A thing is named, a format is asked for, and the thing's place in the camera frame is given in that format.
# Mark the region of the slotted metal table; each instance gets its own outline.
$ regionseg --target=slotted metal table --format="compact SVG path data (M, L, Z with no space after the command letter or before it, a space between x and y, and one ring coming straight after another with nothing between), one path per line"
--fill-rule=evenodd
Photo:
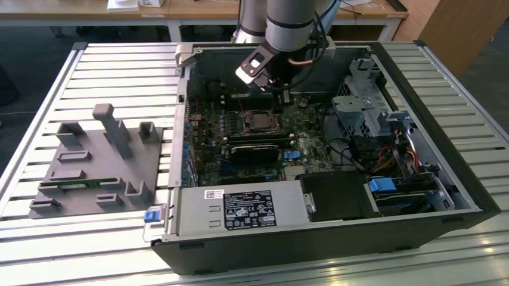
M29 219L29 203L60 143L57 126L78 120L84 129L102 129L91 116L96 103L112 103L114 116L128 128L147 120L164 128L156 203L168 193L176 44L75 47L0 179L1 285L509 284L508 135L429 49L412 42L385 48L502 209L476 227L416 250L179 276L142 238L143 212ZM390 87L389 92L403 109Z

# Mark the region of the barcode sticker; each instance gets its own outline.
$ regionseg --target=barcode sticker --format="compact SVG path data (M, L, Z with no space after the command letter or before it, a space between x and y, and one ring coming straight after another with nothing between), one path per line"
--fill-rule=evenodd
M211 198L223 198L224 190L223 189L207 189L206 190L206 200Z

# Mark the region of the blue connector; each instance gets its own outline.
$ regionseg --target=blue connector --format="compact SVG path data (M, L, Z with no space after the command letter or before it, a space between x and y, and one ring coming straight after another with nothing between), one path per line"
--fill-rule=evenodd
M374 178L369 181L367 186L371 192L393 192L395 186L391 178Z

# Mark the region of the circuit board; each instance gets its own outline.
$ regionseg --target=circuit board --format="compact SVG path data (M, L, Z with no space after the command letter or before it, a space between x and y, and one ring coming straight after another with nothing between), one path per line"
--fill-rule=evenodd
M218 102L191 108L199 186L286 181L334 170L319 131L322 105L307 102L309 97L295 96L279 113L226 110ZM243 148L266 150L246 163L242 153L240 161L234 156ZM257 162L266 156L270 163Z

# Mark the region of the desk leg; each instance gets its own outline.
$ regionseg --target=desk leg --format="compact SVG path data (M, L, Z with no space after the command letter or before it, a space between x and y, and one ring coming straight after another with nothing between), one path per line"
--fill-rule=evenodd
M401 24L401 19L399 18L394 18L394 19L390 19L387 21L387 24L383 27L383 30L382 30L382 33L381 33L381 37L378 38L378 40L381 42L389 42L389 41L391 41L391 39L393 39L393 37L395 35L395 31L398 30L399 24Z
M170 38L172 42L182 42L182 35L180 35L180 20L168 20L167 24L168 26L168 32L170 32Z

